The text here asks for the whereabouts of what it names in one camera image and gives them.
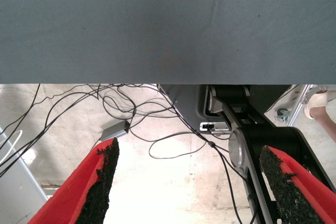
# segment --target black cable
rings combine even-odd
[[[227,138],[220,138],[220,137],[218,137],[218,136],[215,136],[214,134],[212,134],[211,132],[210,132],[210,134],[213,136],[213,137],[215,137],[215,138],[217,138],[217,139],[219,139],[219,140],[228,140],[228,139],[230,139],[230,135],[229,135],[229,137],[227,137]]]
[[[88,85],[88,84],[80,84],[80,85],[76,85],[76,86],[73,86],[71,89],[69,89],[69,90],[67,90],[67,91],[65,91],[65,92],[63,92],[63,93],[61,93],[61,94],[54,94],[52,97],[45,97],[42,101],[34,103],[34,106],[43,103],[43,102],[44,102],[45,100],[47,100],[47,99],[52,100],[52,99],[54,99],[55,97],[60,97],[61,95],[64,95],[65,93],[68,93],[68,92],[74,90],[74,89],[77,88],[77,87],[83,87],[83,86],[87,86],[87,85]]]
[[[95,147],[95,145],[100,141],[100,138],[93,144],[92,148],[90,149],[90,152],[93,150],[93,148]]]
[[[16,125],[16,127],[13,129],[12,133],[9,135],[9,137],[4,141],[4,143],[0,146],[0,150],[4,147],[4,145],[9,141],[9,139],[13,136],[13,134],[15,133],[15,131],[17,130],[17,128],[20,126],[20,124],[22,123],[22,121],[24,120],[24,118],[27,116],[27,114],[29,113],[29,111],[32,109],[32,107],[34,106],[34,102],[36,100],[36,97],[37,97],[37,93],[38,93],[38,90],[40,89],[40,86],[41,84],[39,84],[37,86],[37,89],[36,89],[36,92],[35,92],[35,95],[34,95],[34,98],[33,98],[33,101],[31,102],[31,105],[29,107],[29,109],[23,114],[23,116],[19,117],[21,118],[21,120],[19,121],[19,123]],[[1,134],[3,134],[5,132],[5,130],[10,126],[12,125],[13,123],[9,124],[8,126],[5,127],[5,129],[1,132]]]
[[[157,91],[156,89],[154,88],[151,88],[151,87],[146,87],[146,86],[143,86],[143,88],[149,88],[149,89],[152,89],[152,90],[155,90]],[[207,140],[204,136],[202,136],[199,132],[197,132],[195,129],[193,129],[188,123],[187,121],[179,114],[178,110],[176,109],[175,105],[171,102],[169,102],[169,100],[165,97],[165,94],[161,91],[158,91],[159,93],[161,93],[163,95],[163,97],[166,99],[166,101],[174,108],[176,114],[179,116],[178,118],[187,126],[187,128],[189,128],[194,134],[196,134],[198,137],[200,137],[201,139],[203,139],[206,143],[208,143],[211,147],[213,147],[219,154],[222,162],[223,162],[223,165],[224,165],[224,168],[225,168],[225,172],[226,172],[226,175],[227,175],[227,179],[228,179],[228,183],[229,183],[229,188],[230,188],[230,194],[231,194],[231,198],[232,198],[232,202],[233,202],[233,206],[234,206],[234,210],[235,210],[235,214],[236,214],[236,217],[239,221],[240,224],[242,224],[242,221],[240,219],[240,216],[238,214],[238,210],[237,210],[237,207],[236,207],[236,203],[235,203],[235,198],[234,198],[234,193],[233,193],[233,189],[232,189],[232,184],[231,184],[231,179],[230,179],[230,176],[229,176],[229,173],[228,173],[228,170],[227,170],[227,167],[226,167],[226,163],[225,161],[227,162],[227,164],[229,164],[229,162],[227,161],[226,157],[218,150],[217,148],[217,145],[213,142],[210,142],[209,140]],[[233,171],[235,171],[242,179],[244,179],[246,181],[246,179],[241,175],[239,174],[233,167],[231,167],[233,169]]]
[[[27,144],[25,144],[24,146],[22,146],[19,150],[17,150],[14,154],[12,154],[10,157],[8,157],[5,161],[3,161],[0,164],[0,167],[2,167],[5,163],[7,163],[13,156],[15,156],[16,154],[18,154],[23,148],[25,148],[20,154],[19,156],[14,159],[3,171],[0,172],[0,178],[15,164],[15,162],[24,154],[27,152],[27,150],[29,148],[31,148],[48,130],[49,128],[54,124],[54,122],[60,117],[62,116],[66,111],[68,111],[69,109],[71,109],[73,106],[75,106],[76,104],[78,104],[79,102],[83,101],[84,99],[86,99],[89,96],[93,96],[94,98],[96,98],[94,95],[92,95],[92,92],[88,92],[85,93],[85,95],[83,95],[82,97],[80,97],[79,99],[77,99],[72,105],[70,105],[69,107],[67,107],[62,113],[60,113],[57,117],[55,117],[33,140],[29,141]],[[55,104],[52,106],[52,108],[50,109],[48,115],[50,114],[51,110],[55,107]]]
[[[182,157],[182,156],[185,156],[185,155],[190,155],[190,154],[198,152],[200,149],[202,149],[206,145],[206,142],[204,142],[204,144],[200,148],[198,148],[197,150],[192,151],[192,152],[188,152],[188,153],[183,153],[183,154],[180,154],[180,155],[177,155],[177,156],[174,156],[174,157],[155,157],[151,154],[151,149],[152,149],[153,145],[156,144],[157,142],[158,141],[152,143],[151,146],[148,149],[148,154],[150,155],[150,157],[155,158],[155,159],[173,159],[173,158]]]
[[[288,91],[288,92],[284,93],[284,94],[283,94],[282,96],[280,96],[277,100],[275,100],[275,102],[272,104],[272,106],[269,107],[269,109],[266,110],[264,113],[267,113],[268,111],[270,111],[270,110],[275,106],[275,104],[276,104],[281,98],[284,98],[284,97],[285,97],[286,95],[288,95],[291,91],[293,91],[294,89],[296,89],[298,86],[299,86],[299,85],[295,85],[293,88],[289,88],[289,89],[287,89],[286,91]]]
[[[52,100],[52,99],[55,98],[55,97],[61,96],[61,95],[65,94],[65,93],[68,93],[68,92],[72,91],[74,88],[82,87],[82,86],[87,86],[87,84],[76,85],[76,86],[72,87],[71,89],[69,89],[69,90],[67,90],[67,91],[65,91],[65,92],[63,92],[63,93],[61,93],[61,94],[55,94],[55,95],[53,95],[52,97],[45,97],[42,101],[34,103],[32,107],[34,107],[35,105],[38,105],[38,104],[43,103],[43,102],[44,102],[45,100],[47,100],[47,99]],[[13,124],[16,123],[17,121],[19,121],[19,120],[20,120],[26,113],[27,113],[27,112],[25,112],[24,114],[22,114],[22,115],[21,115],[17,120],[15,120],[14,122],[12,122],[12,123],[10,123],[9,125],[7,125],[7,126],[0,132],[0,135],[2,135],[8,127],[10,127],[11,125],[13,125]]]
[[[239,176],[241,177],[242,180],[244,180],[245,182],[247,182],[247,179],[243,177],[242,174],[240,174],[236,169],[234,169],[234,167],[230,164],[230,162],[226,159],[226,156],[224,156],[223,153],[221,153],[221,156],[223,157],[223,159],[226,161],[226,163],[228,164],[228,166]]]
[[[251,221],[250,221],[250,224],[253,224],[255,218],[257,217],[257,212],[258,212],[258,211],[255,209],[255,210],[254,210],[254,213],[253,213],[253,216],[252,216],[252,219],[251,219]]]
[[[218,146],[218,145],[216,145],[216,146],[217,146],[217,148],[219,148],[219,149],[221,149],[221,150],[223,150],[223,151],[229,153],[229,151],[228,151],[227,149],[224,149],[224,148],[222,148],[222,147],[220,147],[220,146]]]
[[[229,175],[229,172],[227,170],[225,161],[224,161],[223,156],[221,155],[220,151],[216,147],[214,147],[214,149],[218,152],[218,154],[219,154],[219,156],[220,156],[220,158],[221,158],[221,160],[223,162],[224,168],[225,168],[225,172],[226,172],[226,176],[227,176],[227,181],[229,183],[229,188],[230,188],[230,194],[231,194],[232,204],[233,204],[233,208],[234,208],[236,217],[237,217],[239,223],[243,224],[242,221],[241,221],[241,219],[240,219],[239,213],[238,213],[238,209],[237,209],[236,201],[235,201],[235,196],[234,196],[233,189],[232,189],[231,179],[230,179],[230,175]]]
[[[121,98],[123,98],[123,99],[125,99],[123,96],[121,96],[116,90],[114,90],[114,89],[112,89],[112,88],[110,88],[110,90],[113,90],[116,94],[118,94]],[[112,101],[113,101],[113,103],[116,105],[116,107],[114,107],[114,106],[112,106],[109,102],[107,102],[106,101],[106,99],[104,100],[104,103],[106,103],[108,106],[110,106],[111,108],[113,108],[113,109],[115,109],[115,110],[119,110],[120,112],[122,112],[122,113],[132,113],[131,111],[134,109],[134,108],[130,108],[130,109],[128,109],[128,110],[122,110],[119,106],[118,106],[118,104],[116,103],[116,101],[112,98],[112,97],[110,97],[110,96],[108,96],[108,95],[105,95],[104,97],[106,97],[106,98],[109,98],[109,99],[111,99]],[[137,105],[137,108],[139,108],[140,106],[143,106],[143,105],[145,105],[145,104],[157,104],[157,105],[159,105],[159,106],[161,106],[161,107],[163,107],[163,108],[165,108],[165,109],[167,109],[165,106],[163,106],[162,104],[160,104],[160,103],[158,103],[158,102],[152,102],[152,101],[150,101],[150,100],[148,100],[148,101],[146,101],[146,102],[143,102],[143,103],[141,103],[141,104],[139,104],[139,105]],[[175,116],[158,116],[158,115],[149,115],[150,117],[153,117],[153,118],[175,118],[175,117],[177,117],[176,115]]]

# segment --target gray fabric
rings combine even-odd
[[[336,0],[0,0],[0,83],[335,83]]]

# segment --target cable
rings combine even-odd
[[[72,93],[72,94],[68,94],[65,97],[61,98],[60,100],[66,98],[67,96],[76,94],[76,93]],[[4,170],[2,170],[0,172],[0,178],[15,164],[15,162],[24,154],[27,152],[27,150],[29,148],[31,148],[48,130],[49,128],[54,124],[54,122],[60,117],[62,116],[66,111],[68,111],[69,109],[71,109],[73,106],[75,106],[76,104],[78,104],[79,102],[83,101],[84,99],[86,99],[89,96],[93,96],[95,99],[96,97],[94,95],[92,95],[92,92],[88,92],[85,93],[85,95],[83,95],[82,97],[80,97],[79,99],[77,99],[72,105],[70,105],[69,107],[67,107],[62,113],[60,113],[57,117],[55,117],[33,140],[29,141],[27,144],[25,144],[24,146],[22,146],[19,150],[17,150],[14,154],[12,154],[8,159],[6,159],[2,164],[0,164],[0,167],[3,166],[5,163],[7,163],[14,155],[18,154],[23,148],[25,148],[20,154],[19,156],[14,159],[14,161],[12,161]],[[50,114],[51,110],[55,107],[56,104],[54,104],[52,106],[52,108],[50,109],[48,115]]]
[[[100,141],[100,138],[93,144],[92,148],[90,149],[90,152],[93,150],[93,148],[95,147],[95,145]]]
[[[210,134],[213,136],[213,137],[215,137],[215,138],[217,138],[217,139],[219,139],[219,140],[228,140],[228,139],[230,139],[230,136],[231,136],[231,134],[229,134],[229,137],[227,137],[227,138],[220,138],[220,137],[218,137],[218,136],[215,136],[214,134],[212,134],[211,132],[210,132]]]
[[[143,88],[149,88],[149,89],[152,89],[152,90],[155,90],[154,88],[151,88],[151,87],[146,87],[146,86],[143,86]],[[227,170],[227,167],[226,167],[226,163],[225,161],[228,163],[228,161],[226,160],[226,157],[217,149],[217,145],[213,142],[210,142],[209,140],[207,140],[204,136],[202,136],[199,132],[197,132],[195,129],[193,129],[187,122],[186,120],[180,115],[180,113],[178,112],[177,108],[175,107],[175,105],[171,102],[169,102],[169,100],[166,98],[166,94],[164,94],[163,92],[160,92],[158,91],[159,93],[161,93],[163,95],[163,97],[166,99],[166,101],[173,107],[173,109],[175,110],[176,114],[178,115],[178,118],[187,126],[188,129],[190,129],[194,134],[196,134],[198,137],[200,137],[201,139],[203,139],[206,143],[208,143],[211,147],[213,147],[214,149],[216,149],[216,151],[218,152],[222,162],[223,162],[223,165],[224,165],[224,168],[225,168],[225,172],[226,172],[226,175],[227,175],[227,179],[228,179],[228,183],[229,183],[229,188],[230,188],[230,194],[231,194],[231,198],[232,198],[232,202],[233,202],[233,206],[234,206],[234,210],[235,210],[235,214],[236,214],[236,217],[239,221],[240,224],[242,224],[242,221],[240,219],[240,216],[238,214],[238,210],[237,210],[237,207],[236,207],[236,203],[235,203],[235,198],[234,198],[234,193],[233,193],[233,189],[232,189],[232,184],[231,184],[231,179],[230,179],[230,176],[229,176],[229,173],[228,173],[228,170]]]
[[[20,116],[19,119],[17,119],[15,122],[13,122],[13,123],[7,125],[7,126],[4,128],[4,130],[1,132],[0,135],[2,135],[2,134],[5,132],[5,130],[6,130],[9,126],[11,126],[12,124],[14,124],[14,123],[16,123],[17,121],[20,120],[19,123],[16,125],[16,127],[13,129],[12,133],[8,136],[8,138],[6,139],[6,141],[0,146],[0,150],[4,147],[4,145],[7,143],[7,141],[12,137],[12,135],[14,134],[14,132],[17,130],[17,128],[18,128],[18,127],[20,126],[20,124],[22,123],[23,119],[27,116],[27,114],[29,113],[29,111],[30,111],[30,110],[32,109],[32,107],[34,106],[34,102],[35,102],[35,100],[36,100],[37,93],[38,93],[38,90],[40,89],[40,86],[41,86],[41,84],[39,84],[39,85],[37,86],[37,89],[36,89],[36,91],[35,91],[35,95],[34,95],[33,101],[31,102],[31,105],[30,105],[29,109],[28,109],[22,116]]]
[[[148,154],[150,155],[150,157],[151,158],[155,158],[155,159],[173,159],[173,158],[182,157],[182,156],[185,156],[185,155],[190,155],[190,154],[198,152],[200,149],[202,149],[206,145],[206,142],[204,142],[204,144],[200,148],[198,148],[197,150],[195,150],[195,151],[188,152],[188,153],[183,153],[183,154],[180,154],[180,155],[177,155],[177,156],[173,156],[173,157],[155,157],[155,156],[153,156],[151,154],[151,149],[152,149],[153,145],[156,144],[157,142],[158,141],[152,143],[151,146],[148,149]]]
[[[235,196],[234,196],[234,193],[233,193],[232,184],[231,184],[231,180],[230,180],[230,175],[229,175],[229,172],[227,170],[225,161],[224,161],[223,156],[221,155],[220,151],[216,147],[214,147],[214,149],[218,152],[218,154],[219,154],[219,156],[220,156],[220,158],[221,158],[221,160],[223,162],[224,168],[225,168],[225,172],[226,172],[226,176],[227,176],[227,181],[229,183],[229,188],[230,188],[230,194],[231,194],[232,204],[233,204],[233,208],[235,210],[236,217],[237,217],[239,223],[243,224],[242,221],[241,221],[241,219],[240,219],[239,213],[238,213],[238,209],[237,209],[236,202],[235,202]]]
[[[271,105],[271,107],[269,107],[269,109],[268,110],[266,110],[265,112],[264,112],[264,114],[265,113],[267,113],[268,111],[270,111],[274,106],[275,106],[275,104],[281,99],[281,98],[284,98],[286,95],[288,95],[291,91],[293,91],[295,88],[297,88],[299,85],[295,85],[293,88],[289,88],[289,89],[287,89],[286,91],[288,91],[288,92],[286,92],[286,93],[284,93],[282,96],[280,96],[277,100],[275,100],[275,102]]]
[[[107,110],[107,107],[106,107],[106,105],[108,104],[108,106],[109,107],[111,107],[111,108],[114,108],[114,109],[116,109],[116,110],[118,110],[118,111],[120,111],[120,112],[122,112],[122,113],[131,113],[131,116],[128,116],[128,119],[127,120],[130,120],[130,124],[131,124],[131,126],[132,127],[135,127],[135,126],[137,126],[137,125],[139,125],[140,123],[142,123],[143,121],[144,121],[144,119],[147,117],[147,116],[154,116],[153,114],[156,114],[156,113],[160,113],[160,112],[163,112],[163,111],[169,111],[170,113],[173,113],[173,114],[175,114],[176,116],[174,116],[174,117],[178,117],[180,120],[181,120],[181,122],[190,130],[190,132],[178,132],[178,133],[174,133],[174,134],[171,134],[171,135],[169,135],[169,136],[165,136],[165,137],[162,137],[162,138],[159,138],[159,139],[156,139],[156,140],[146,140],[146,139],[144,139],[144,138],[142,138],[142,137],[139,137],[138,135],[136,135],[133,131],[132,131],[132,129],[130,129],[130,131],[131,131],[131,133],[135,136],[135,137],[137,137],[137,138],[139,138],[139,139],[141,139],[141,140],[143,140],[143,141],[146,141],[146,142],[152,142],[152,144],[151,144],[151,146],[150,146],[150,148],[149,148],[149,155],[152,157],[152,158],[157,158],[157,159],[170,159],[170,158],[177,158],[177,157],[180,157],[180,156],[183,156],[183,155],[190,155],[190,154],[192,154],[192,153],[195,153],[195,152],[197,152],[197,151],[199,151],[201,148],[203,148],[204,146],[205,146],[205,144],[206,143],[208,143],[211,147],[213,147],[214,149],[216,149],[216,151],[219,153],[219,155],[220,155],[220,158],[221,158],[221,160],[222,160],[222,162],[223,162],[223,164],[224,164],[224,167],[225,167],[225,171],[226,171],[226,174],[227,174],[227,178],[228,178],[228,182],[229,182],[229,186],[230,186],[230,193],[231,193],[231,197],[232,197],[232,200],[233,200],[233,205],[234,205],[234,208],[235,208],[235,213],[236,213],[236,215],[237,215],[237,219],[238,219],[238,221],[241,223],[241,219],[240,219],[240,217],[239,217],[239,215],[238,215],[238,211],[237,211],[237,208],[236,208],[236,205],[235,205],[235,200],[234,200],[234,194],[233,194],[233,190],[232,190],[232,185],[231,185],[231,181],[230,181],[230,177],[229,177],[229,174],[228,174],[228,170],[227,170],[227,167],[226,167],[226,163],[225,162],[227,162],[227,164],[230,166],[230,164],[229,164],[229,162],[227,161],[227,159],[226,159],[226,157],[218,150],[218,149],[222,149],[222,150],[224,150],[224,151],[227,151],[227,150],[225,150],[225,149],[223,149],[223,148],[221,148],[220,146],[217,146],[215,143],[213,143],[213,142],[211,142],[211,141],[209,141],[208,139],[206,139],[204,136],[202,136],[201,134],[200,134],[200,132],[198,132],[197,130],[195,130],[194,128],[192,128],[191,126],[190,126],[190,124],[182,117],[182,115],[179,113],[179,111],[177,110],[177,108],[175,107],[175,105],[174,105],[174,103],[172,103],[168,98],[167,98],[167,95],[165,94],[165,92],[163,91],[163,90],[160,90],[160,89],[155,89],[154,87],[156,87],[155,85],[152,85],[152,84],[149,84],[149,86],[145,86],[144,84],[140,84],[140,85],[135,85],[135,84],[119,84],[119,85],[115,85],[115,84],[109,84],[109,85],[106,85],[106,86],[104,86],[104,85],[101,85],[101,84],[99,84],[98,85],[98,88],[97,89],[94,89],[94,88],[92,88],[92,87],[95,87],[94,85],[89,85],[88,84],[88,86],[92,89],[92,91],[90,91],[90,92],[74,92],[74,93],[71,93],[71,94],[68,94],[68,95],[66,95],[66,96],[64,96],[64,97],[62,97],[61,99],[59,99],[51,108],[50,108],[50,110],[49,110],[49,112],[48,112],[48,115],[47,115],[47,118],[46,118],[46,122],[45,122],[45,127],[43,128],[43,130],[34,138],[34,139],[32,139],[31,141],[29,141],[27,144],[25,144],[24,146],[22,146],[15,154],[13,154],[11,157],[9,157],[8,159],[6,159],[3,163],[1,163],[0,164],[0,167],[2,167],[5,163],[7,163],[14,155],[16,155],[19,151],[21,151],[21,150],[23,150],[22,151],[22,153],[19,155],[19,157],[17,157],[14,161],[12,161],[9,165],[7,165],[7,167],[3,170],[3,171],[1,171],[1,173],[0,173],[0,177],[2,177],[13,165],[14,165],[14,163],[29,149],[29,148],[31,148],[36,142],[38,142],[38,140],[50,129],[50,127],[55,123],[55,121],[60,117],[60,116],[62,116],[65,112],[67,112],[69,109],[71,109],[73,106],[75,106],[76,104],[78,104],[79,102],[81,102],[81,101],[83,101],[84,99],[86,99],[87,97],[94,97],[95,99],[97,99],[97,100],[99,100],[99,97],[101,97],[102,98],[102,104],[103,104],[103,107],[104,107],[104,109],[106,110],[106,112],[108,112],[108,110]],[[148,113],[146,113],[146,114],[139,114],[138,112],[137,112],[137,109],[138,109],[138,107],[139,106],[141,106],[140,104],[139,105],[136,105],[135,103],[134,103],[134,101],[130,98],[130,97],[128,97],[122,90],[121,90],[121,88],[123,87],[123,86],[126,86],[126,87],[129,87],[129,88],[148,88],[148,89],[152,89],[152,90],[154,90],[155,92],[158,92],[158,93],[160,93],[161,95],[162,95],[162,97],[166,100],[166,102],[171,106],[171,108],[169,108],[169,107],[165,107],[165,106],[163,106],[162,104],[159,104],[159,103],[155,103],[155,102],[148,102],[148,103],[143,103],[143,104],[149,104],[149,103],[155,103],[155,104],[157,104],[157,105],[160,105],[160,106],[162,106],[164,109],[163,110],[157,110],[157,111],[151,111],[151,112],[148,112]],[[36,94],[35,94],[35,97],[34,97],[34,99],[33,99],[33,102],[32,102],[32,105],[31,105],[31,107],[28,109],[28,111],[25,113],[25,114],[23,114],[21,117],[19,117],[19,119],[18,120],[16,120],[15,122],[17,122],[17,121],[19,121],[20,120],[20,122],[19,122],[19,124],[22,122],[22,120],[25,118],[25,116],[27,115],[27,113],[29,112],[29,110],[32,108],[32,106],[34,106],[34,102],[35,102],[35,99],[36,99],[36,95],[37,95],[37,92],[38,92],[38,89],[37,89],[37,91],[36,91]],[[113,90],[114,92],[116,92],[122,99],[124,99],[124,100],[126,100],[126,101],[128,101],[128,102],[130,102],[131,104],[132,104],[132,108],[130,108],[128,111],[127,110],[123,110],[123,109],[121,109],[121,107],[115,102],[115,100],[113,99],[113,98],[111,98],[111,97],[109,97],[109,96],[104,96],[104,97],[102,97],[101,95],[100,95],[100,93],[99,92],[101,92],[101,91],[103,91],[103,90],[108,90],[108,89],[110,89],[110,90]],[[59,102],[61,102],[63,99],[65,99],[66,97],[69,97],[70,95],[76,95],[76,94],[83,94],[80,98],[78,98],[75,102],[73,102],[69,107],[67,107],[64,111],[62,111],[59,115],[57,115],[53,120],[51,120],[50,122],[48,122],[49,121],[49,117],[50,117],[50,114],[51,114],[51,112],[53,111],[53,109],[55,108],[55,106],[59,103]],[[113,101],[113,103],[115,104],[115,107],[114,106],[111,106],[107,101],[106,101],[106,99],[110,99],[111,101]],[[139,116],[142,116],[143,118],[140,120],[140,121],[138,121],[138,122],[136,122],[135,124],[132,124],[132,122],[133,122],[133,119],[134,119],[134,117],[136,116],[136,115],[139,115]],[[182,134],[195,134],[195,135],[197,135],[199,138],[201,138],[202,140],[204,140],[204,144],[199,148],[199,149],[197,149],[197,150],[195,150],[195,151],[192,151],[192,152],[189,152],[189,153],[184,153],[184,154],[180,154],[180,155],[178,155],[178,156],[174,156],[174,157],[155,157],[155,156],[153,156],[151,153],[150,153],[150,151],[151,151],[151,148],[153,147],[153,145],[154,144],[156,144],[157,142],[159,142],[159,141],[161,141],[161,140],[164,140],[164,139],[167,139],[167,138],[169,138],[169,137],[173,137],[173,136],[177,136],[177,135],[182,135]]]
[[[22,136],[22,130],[16,131],[15,133],[19,132],[19,135],[17,136],[16,140],[14,141],[14,143],[12,144],[12,146],[9,148],[9,151],[6,153],[6,155],[0,160],[0,164],[6,159],[6,157],[10,154],[10,152],[12,151],[12,149],[14,148],[14,146],[16,145],[16,143],[19,141],[19,139]]]
[[[257,210],[255,209],[254,210],[254,213],[253,213],[253,216],[252,216],[252,219],[251,219],[251,221],[250,221],[250,224],[253,224],[253,222],[254,222],[254,220],[255,220],[255,218],[256,218],[256,216],[257,216]]]

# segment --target concrete floor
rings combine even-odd
[[[72,84],[42,84],[37,101],[45,96],[62,93]],[[21,116],[29,107],[36,84],[11,84],[0,86],[0,126]],[[76,91],[90,91],[78,87]],[[144,88],[124,88],[135,102],[151,98],[160,99],[155,91]],[[123,103],[113,91],[108,93]],[[295,91],[280,100],[267,116],[274,121],[274,112],[280,107],[290,108]],[[23,130],[20,145],[31,140],[42,130],[47,112],[58,100],[46,100],[35,106],[19,129]],[[51,118],[71,104],[75,97],[60,102],[51,113]],[[149,105],[142,111],[160,107]],[[336,100],[328,104],[328,112],[336,121]],[[88,98],[66,112],[33,147],[34,155],[26,157],[30,170],[40,183],[61,184],[77,167],[100,137],[102,129],[117,122],[106,114],[102,100]],[[303,114],[298,127],[315,151],[322,166],[336,184],[336,144],[314,121]],[[134,128],[134,132],[147,139],[156,139],[186,127],[179,119],[147,118]],[[226,148],[227,141],[212,139]],[[228,182],[221,159],[209,146],[199,152],[176,159],[152,159],[148,155],[149,143],[132,134],[119,138],[120,157],[110,194],[110,208],[105,223],[238,223],[233,211]],[[152,149],[160,157],[175,156],[202,146],[203,141],[194,135],[177,136],[161,141]],[[242,180],[232,171],[230,177],[235,199],[243,223],[249,223],[251,212],[246,200]]]

